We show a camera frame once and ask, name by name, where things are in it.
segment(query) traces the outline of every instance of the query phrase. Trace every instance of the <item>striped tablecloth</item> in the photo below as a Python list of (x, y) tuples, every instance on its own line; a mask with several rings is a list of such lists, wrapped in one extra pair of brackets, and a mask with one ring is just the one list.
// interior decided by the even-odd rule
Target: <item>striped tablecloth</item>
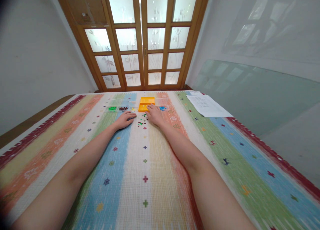
[[(164, 118), (212, 162), (258, 229), (320, 229), (320, 191), (235, 118), (202, 117), (189, 91), (81, 94), (0, 150), (9, 222), (59, 169), (113, 123), (155, 97)], [(118, 131), (91, 173), (66, 229), (202, 229), (190, 179), (144, 113)]]

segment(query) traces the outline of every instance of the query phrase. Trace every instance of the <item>red border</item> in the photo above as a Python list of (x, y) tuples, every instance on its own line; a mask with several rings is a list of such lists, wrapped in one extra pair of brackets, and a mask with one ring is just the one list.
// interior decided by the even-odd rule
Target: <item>red border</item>
[(307, 192), (309, 192), (318, 202), (320, 202), (320, 190), (312, 182), (306, 179), (300, 172), (292, 167), (287, 161), (273, 151), (267, 144), (258, 138), (253, 132), (247, 129), (237, 119), (227, 117), (230, 123), (242, 131), (242, 133), (257, 145), (274, 163), (276, 163), (284, 172), (294, 178)]
[(15, 158), (23, 149), (25, 149), (29, 144), (31, 144), (40, 134), (42, 134), (45, 130), (47, 130), (52, 124), (54, 124), (60, 117), (62, 117), (68, 110), (70, 110), (76, 103), (80, 102), (82, 98), (86, 95), (79, 95), (67, 105), (65, 105), (62, 109), (60, 109), (57, 113), (55, 113), (52, 117), (50, 117), (47, 121), (42, 123), (39, 127), (29, 133), (26, 137), (24, 137), (20, 142), (6, 151), (4, 154), (0, 156), (0, 170), (4, 168), (4, 166)]

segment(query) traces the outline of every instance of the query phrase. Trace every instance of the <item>white wall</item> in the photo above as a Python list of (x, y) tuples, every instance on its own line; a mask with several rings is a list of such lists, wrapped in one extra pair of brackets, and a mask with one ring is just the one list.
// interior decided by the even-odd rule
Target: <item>white wall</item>
[[(249, 19), (257, 1), (262, 3), (263, 13)], [(267, 0), (264, 7), (265, 2), (209, 0), (186, 84), (194, 85), (207, 59), (252, 65), (320, 82), (320, 0)], [(253, 26), (249, 24), (255, 24), (252, 31), (242, 30), (244, 25)], [(319, 113), (320, 104), (262, 137), (318, 187)]]
[[(320, 0), (267, 0), (265, 7), (266, 0), (262, 0), (260, 9), (264, 11), (260, 18), (248, 19), (257, 1), (208, 3), (208, 18), (202, 24), (186, 81), (189, 86), (207, 59), (252, 65), (320, 82)], [(249, 24), (255, 24), (253, 31), (241, 32)]]
[(9, 0), (0, 30), (0, 134), (59, 100), (97, 90), (51, 0)]
[(262, 137), (273, 150), (320, 188), (320, 103)]

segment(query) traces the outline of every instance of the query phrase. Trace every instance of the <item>frosted glass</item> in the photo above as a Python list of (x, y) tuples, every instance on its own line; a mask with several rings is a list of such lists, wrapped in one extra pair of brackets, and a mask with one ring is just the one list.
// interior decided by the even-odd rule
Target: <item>frosted glass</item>
[(162, 69), (163, 53), (148, 54), (148, 69)]
[(114, 23), (133, 23), (133, 0), (109, 0)]
[(181, 68), (184, 53), (169, 53), (167, 69)]
[(185, 48), (188, 38), (189, 27), (174, 27), (171, 31), (170, 49)]
[(85, 29), (92, 51), (111, 51), (107, 30), (105, 29)]
[(166, 22), (168, 0), (147, 0), (148, 23)]
[(176, 0), (174, 5), (174, 22), (190, 22), (192, 20), (196, 0)]
[(140, 73), (126, 74), (127, 86), (140, 86)]
[(135, 28), (116, 29), (120, 51), (137, 50)]
[(161, 83), (161, 72), (159, 73), (148, 73), (148, 84), (149, 85), (157, 85)]
[(118, 75), (102, 76), (107, 88), (119, 88), (120, 82)]
[(121, 55), (121, 59), (125, 71), (139, 70), (139, 58), (137, 54)]
[(177, 84), (180, 72), (167, 72), (164, 84)]
[(113, 56), (96, 56), (100, 72), (116, 72)]
[(148, 50), (163, 49), (165, 28), (148, 28)]
[(217, 60), (203, 64), (191, 87), (208, 94), (258, 137), (320, 102), (320, 83)]

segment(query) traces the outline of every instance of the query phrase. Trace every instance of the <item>blue stripe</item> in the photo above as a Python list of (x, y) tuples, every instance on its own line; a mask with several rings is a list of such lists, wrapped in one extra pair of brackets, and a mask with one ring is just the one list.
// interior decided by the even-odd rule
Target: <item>blue stripe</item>
[[(135, 101), (136, 97), (136, 93), (125, 94), (122, 106), (128, 105), (128, 101)], [(86, 199), (83, 200), (75, 229), (115, 228), (130, 129), (131, 125), (116, 132), (110, 140), (95, 169), (95, 176), (89, 187), (89, 193)], [(106, 179), (109, 181), (108, 184), (104, 185)], [(98, 212), (97, 207), (101, 203), (103, 204), (103, 209)]]
[[(239, 134), (238, 130), (229, 124), (229, 121), (224, 118), (210, 118), (210, 120), (242, 154), (257, 175), (272, 189), (273, 193), (285, 204), (297, 220), (303, 220), (309, 223), (311, 227), (312, 224), (310, 224), (310, 222), (312, 222), (313, 226), (320, 228), (320, 222), (316, 220), (320, 216), (319, 205), (313, 204), (310, 199), (299, 190), (300, 187), (288, 180), (278, 168), (266, 159), (256, 146), (253, 146), (247, 138)], [(274, 174), (274, 178), (268, 174), (268, 171)], [(298, 202), (292, 199), (292, 196), (296, 197)]]

